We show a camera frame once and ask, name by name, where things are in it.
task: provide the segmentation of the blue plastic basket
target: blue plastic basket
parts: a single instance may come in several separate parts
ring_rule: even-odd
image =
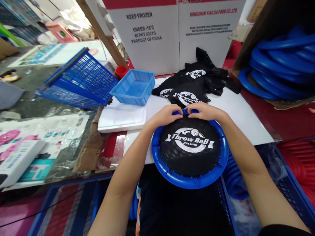
[[[107,104],[118,80],[83,48],[37,89],[36,95],[81,109]]]
[[[110,94],[121,103],[145,106],[154,85],[154,73],[131,69],[110,91]]]
[[[266,149],[267,146],[268,144],[255,146],[264,162],[267,158],[262,153],[264,153],[264,149]],[[312,206],[311,202],[308,200],[299,182],[296,180],[295,176],[285,162],[278,148],[275,144],[273,144],[273,146],[288,173],[288,176],[281,179],[278,182],[277,186],[283,196],[288,200],[293,209],[302,219],[304,224],[310,229],[312,233],[315,233],[315,209]]]

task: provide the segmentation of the cardboard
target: cardboard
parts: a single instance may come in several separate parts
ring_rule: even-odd
[[[247,21],[250,23],[254,23],[262,11],[264,5],[266,4],[267,0],[256,0],[252,10],[248,14]]]
[[[73,172],[95,170],[98,157],[101,153],[103,140],[111,135],[111,133],[101,135],[101,133],[97,130],[98,120],[101,116],[103,108],[104,106],[98,107],[98,111],[91,124],[90,135],[83,144],[74,165]]]
[[[179,71],[177,0],[103,2],[135,69]]]
[[[233,30],[232,34],[230,35],[230,39],[239,42],[244,42],[252,27],[253,27],[252,25],[241,25],[239,22],[237,27]]]
[[[18,52],[20,51],[16,47],[0,38],[0,61]]]
[[[207,51],[216,67],[223,66],[244,4],[245,0],[178,1],[180,69],[196,61],[196,47]]]
[[[232,68],[232,73],[238,77],[239,71],[249,66],[251,51],[262,39],[273,39],[276,36],[288,33],[297,24],[313,22],[311,9],[312,7],[308,2],[293,1],[288,4],[287,1],[268,0],[243,43]],[[275,109],[282,110],[313,102],[314,98],[293,103],[266,101],[272,104]]]

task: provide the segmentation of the red plastic sheet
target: red plastic sheet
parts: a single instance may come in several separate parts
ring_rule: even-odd
[[[115,132],[104,141],[97,161],[96,171],[109,171],[117,168],[124,155],[127,131]]]

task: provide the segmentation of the blue coiled tubing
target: blue coiled tubing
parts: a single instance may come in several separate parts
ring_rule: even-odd
[[[315,34],[303,25],[287,35],[262,40],[239,80],[251,93],[270,100],[297,101],[315,95]]]

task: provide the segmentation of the volleyball logo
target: volleyball logo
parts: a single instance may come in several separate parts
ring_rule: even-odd
[[[199,134],[199,131],[198,130],[196,130],[196,129],[192,129],[191,131],[190,131],[190,133],[191,133],[191,135],[192,136],[198,136],[198,134]]]
[[[197,129],[180,128],[174,134],[168,134],[166,142],[172,140],[183,150],[191,153],[203,151],[206,147],[213,149],[214,141],[206,139]]]

